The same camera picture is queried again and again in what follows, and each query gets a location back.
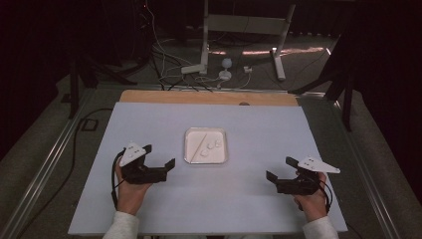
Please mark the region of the aluminium rail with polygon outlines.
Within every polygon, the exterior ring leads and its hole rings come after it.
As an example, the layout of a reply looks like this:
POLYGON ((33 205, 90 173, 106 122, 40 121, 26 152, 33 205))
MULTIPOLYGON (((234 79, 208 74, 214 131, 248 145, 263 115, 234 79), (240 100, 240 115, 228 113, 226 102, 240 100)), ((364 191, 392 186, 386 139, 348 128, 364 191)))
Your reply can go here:
POLYGON ((66 104, 48 106, 0 163, 0 214, 7 216, 0 239, 16 239, 25 227, 95 92, 82 93, 73 117, 66 104))
POLYGON ((365 157, 359 151, 358 145, 353 139, 351 132, 348 131, 343 125, 342 107, 338 101, 327 101, 327 103, 335 119, 334 125, 340 130, 342 136, 346 140, 348 147, 351 150, 351 161, 357 170, 357 174, 359 175, 362 186, 371 204, 372 211, 377 217, 377 221, 383 231, 383 234, 387 239, 402 239, 386 207, 385 201, 377 189, 369 169, 365 164, 365 157))

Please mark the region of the person's right hand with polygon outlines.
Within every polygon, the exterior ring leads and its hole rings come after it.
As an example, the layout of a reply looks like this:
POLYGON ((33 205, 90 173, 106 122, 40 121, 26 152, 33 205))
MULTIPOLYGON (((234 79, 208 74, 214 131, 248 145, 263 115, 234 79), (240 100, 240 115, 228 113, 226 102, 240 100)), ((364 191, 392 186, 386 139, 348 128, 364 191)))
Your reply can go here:
POLYGON ((326 176, 322 172, 319 172, 317 175, 319 187, 314 194, 294 196, 294 201, 300 206, 308 222, 313 222, 327 216, 324 191, 326 176))

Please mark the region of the white power strip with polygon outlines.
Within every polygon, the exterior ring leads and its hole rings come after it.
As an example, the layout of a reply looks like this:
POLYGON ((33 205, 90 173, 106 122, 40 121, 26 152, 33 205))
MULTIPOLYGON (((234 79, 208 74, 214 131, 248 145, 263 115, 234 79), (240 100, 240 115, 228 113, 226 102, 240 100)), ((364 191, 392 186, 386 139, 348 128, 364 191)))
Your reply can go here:
POLYGON ((199 73, 205 70, 205 65, 192 65, 187 67, 182 67, 180 69, 182 75, 192 74, 192 73, 199 73))

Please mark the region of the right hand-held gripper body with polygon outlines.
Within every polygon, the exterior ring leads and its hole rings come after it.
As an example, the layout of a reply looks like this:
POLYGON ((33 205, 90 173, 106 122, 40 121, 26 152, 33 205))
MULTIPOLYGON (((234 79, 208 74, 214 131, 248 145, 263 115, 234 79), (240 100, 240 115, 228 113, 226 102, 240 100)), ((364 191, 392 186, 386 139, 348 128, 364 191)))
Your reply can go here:
POLYGON ((313 157, 306 157, 299 161, 298 167, 295 168, 298 175, 294 179, 281 179, 276 184, 277 191, 284 194, 292 195, 312 195, 319 187, 318 173, 340 173, 340 169, 334 167, 322 160, 313 157))

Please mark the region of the black square floor bracket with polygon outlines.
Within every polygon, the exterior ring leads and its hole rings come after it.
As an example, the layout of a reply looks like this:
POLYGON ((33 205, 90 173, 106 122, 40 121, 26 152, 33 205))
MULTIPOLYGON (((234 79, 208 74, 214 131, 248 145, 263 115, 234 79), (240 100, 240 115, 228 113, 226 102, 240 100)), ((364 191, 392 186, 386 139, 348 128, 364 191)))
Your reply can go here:
POLYGON ((84 119, 81 131, 95 131, 98 125, 99 121, 97 119, 84 119))

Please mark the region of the person's left hand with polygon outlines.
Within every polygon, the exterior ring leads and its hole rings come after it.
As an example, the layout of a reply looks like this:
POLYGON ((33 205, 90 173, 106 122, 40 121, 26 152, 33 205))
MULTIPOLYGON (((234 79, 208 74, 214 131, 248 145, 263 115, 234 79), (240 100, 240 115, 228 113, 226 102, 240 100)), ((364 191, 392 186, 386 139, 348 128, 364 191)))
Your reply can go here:
POLYGON ((144 197, 151 186, 151 183, 130 184, 122 179, 122 173, 119 165, 117 165, 114 169, 119 181, 116 210, 135 216, 143 203, 144 197))

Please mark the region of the cream rectangular tray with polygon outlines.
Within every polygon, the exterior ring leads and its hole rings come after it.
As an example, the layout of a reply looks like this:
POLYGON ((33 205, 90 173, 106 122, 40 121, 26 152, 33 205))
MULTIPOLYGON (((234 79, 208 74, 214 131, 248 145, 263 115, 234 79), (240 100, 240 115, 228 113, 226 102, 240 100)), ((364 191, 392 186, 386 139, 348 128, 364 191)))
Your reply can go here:
POLYGON ((220 127, 192 127, 185 133, 184 138, 184 160, 190 164, 221 164, 228 159, 228 148, 227 148, 227 138, 226 132, 223 128, 220 127), (201 149, 198 151, 196 157, 194 158, 193 163, 190 163, 190 159, 195 152, 200 140, 205 133, 208 133, 206 136, 201 149), (222 142, 221 147, 216 147, 213 149, 208 149, 208 143, 214 143, 216 140, 222 142), (204 157, 201 156, 202 150, 209 150, 209 155, 204 157))

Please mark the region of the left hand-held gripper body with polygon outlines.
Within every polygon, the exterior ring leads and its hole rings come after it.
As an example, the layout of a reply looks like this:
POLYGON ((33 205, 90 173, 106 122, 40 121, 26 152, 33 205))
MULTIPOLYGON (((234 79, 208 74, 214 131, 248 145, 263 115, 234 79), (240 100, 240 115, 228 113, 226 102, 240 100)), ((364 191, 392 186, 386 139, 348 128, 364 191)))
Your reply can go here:
POLYGON ((143 146, 134 142, 128 144, 118 164, 125 181, 130 184, 145 184, 166 180, 167 172, 157 171, 157 167, 148 167, 144 164, 146 156, 143 146))

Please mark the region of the wooden board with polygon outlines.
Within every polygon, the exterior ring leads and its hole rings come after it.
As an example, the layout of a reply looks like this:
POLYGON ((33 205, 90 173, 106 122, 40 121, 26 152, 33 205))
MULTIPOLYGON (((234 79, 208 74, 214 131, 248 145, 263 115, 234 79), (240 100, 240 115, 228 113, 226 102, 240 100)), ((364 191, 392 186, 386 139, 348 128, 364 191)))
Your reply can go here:
POLYGON ((234 106, 297 107, 296 97, 280 93, 211 93, 126 90, 119 99, 122 103, 199 104, 234 106))

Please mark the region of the white round lamp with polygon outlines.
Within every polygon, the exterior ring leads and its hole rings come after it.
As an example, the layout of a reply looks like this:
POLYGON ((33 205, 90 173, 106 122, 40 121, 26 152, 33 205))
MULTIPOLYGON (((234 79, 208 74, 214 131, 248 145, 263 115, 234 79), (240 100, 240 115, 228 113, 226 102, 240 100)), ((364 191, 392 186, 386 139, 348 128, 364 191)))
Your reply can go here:
POLYGON ((232 78, 232 74, 229 72, 229 69, 232 67, 232 60, 225 58, 222 61, 223 71, 219 73, 219 79, 223 81, 228 81, 232 78))

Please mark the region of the black tripod stand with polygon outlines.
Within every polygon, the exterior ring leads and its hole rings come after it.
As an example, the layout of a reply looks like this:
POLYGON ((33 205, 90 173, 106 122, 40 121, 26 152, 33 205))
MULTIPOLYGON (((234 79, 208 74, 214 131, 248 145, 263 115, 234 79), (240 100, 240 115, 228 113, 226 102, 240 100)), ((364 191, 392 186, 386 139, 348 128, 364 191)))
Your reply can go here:
POLYGON ((327 101, 335 102, 343 95, 341 120, 344 127, 351 131, 350 112, 353 91, 353 76, 351 67, 353 60, 347 56, 346 42, 341 35, 332 49, 331 55, 323 66, 316 80, 300 88, 289 90, 290 94, 302 95, 322 84, 330 82, 330 86, 324 94, 327 101))
POLYGON ((89 89, 93 89, 98 85, 99 81, 95 72, 105 74, 122 85, 135 85, 135 82, 112 71, 87 54, 72 56, 70 59, 70 92, 62 98, 64 103, 70 104, 69 119, 73 119, 76 116, 80 107, 80 83, 83 83, 89 89))

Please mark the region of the white metal stand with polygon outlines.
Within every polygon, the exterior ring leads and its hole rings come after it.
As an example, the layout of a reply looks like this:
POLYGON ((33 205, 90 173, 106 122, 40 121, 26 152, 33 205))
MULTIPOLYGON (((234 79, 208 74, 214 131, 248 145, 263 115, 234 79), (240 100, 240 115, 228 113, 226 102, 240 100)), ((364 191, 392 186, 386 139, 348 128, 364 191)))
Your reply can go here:
POLYGON ((199 74, 201 76, 207 75, 209 55, 208 33, 210 31, 277 35, 279 36, 278 47, 273 48, 270 51, 270 54, 274 62, 277 79, 279 81, 283 81, 286 78, 286 74, 282 63, 281 52, 288 35, 295 10, 296 5, 290 4, 287 15, 284 18, 210 14, 209 0, 204 0, 203 40, 200 58, 200 64, 203 66, 203 69, 199 72, 199 74))

